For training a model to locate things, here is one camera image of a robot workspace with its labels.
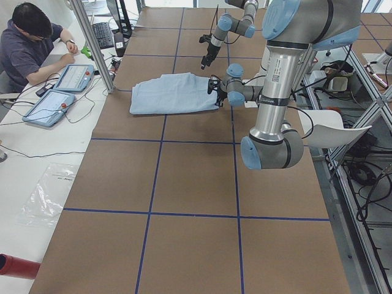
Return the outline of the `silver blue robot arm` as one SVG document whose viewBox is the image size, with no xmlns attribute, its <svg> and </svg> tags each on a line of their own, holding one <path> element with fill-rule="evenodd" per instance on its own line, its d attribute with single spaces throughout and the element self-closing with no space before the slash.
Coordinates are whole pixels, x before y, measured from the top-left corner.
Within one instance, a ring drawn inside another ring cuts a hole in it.
<svg viewBox="0 0 392 294">
<path fill-rule="evenodd" d="M 269 51 L 263 85 L 245 85 L 239 64 L 229 65 L 224 78 L 209 79 L 208 91 L 217 93 L 217 105 L 224 100 L 232 106 L 258 104 L 255 126 L 241 140 L 247 168 L 289 168 L 301 160 L 302 138 L 284 120 L 300 56 L 310 48 L 329 50 L 354 43 L 361 7 L 361 1 L 273 1 L 262 23 Z"/>
<path fill-rule="evenodd" d="M 209 34 L 204 34 L 199 38 L 200 43 L 207 43 L 207 53 L 202 57 L 201 69 L 209 67 L 216 59 L 221 46 L 227 39 L 229 32 L 234 32 L 238 36 L 252 38 L 255 33 L 254 20 L 259 7 L 258 1 L 225 1 L 226 4 L 243 9 L 244 13 L 241 19 L 232 17 L 229 13 L 222 14 L 216 20 L 216 28 L 212 32 L 210 28 Z"/>
</svg>

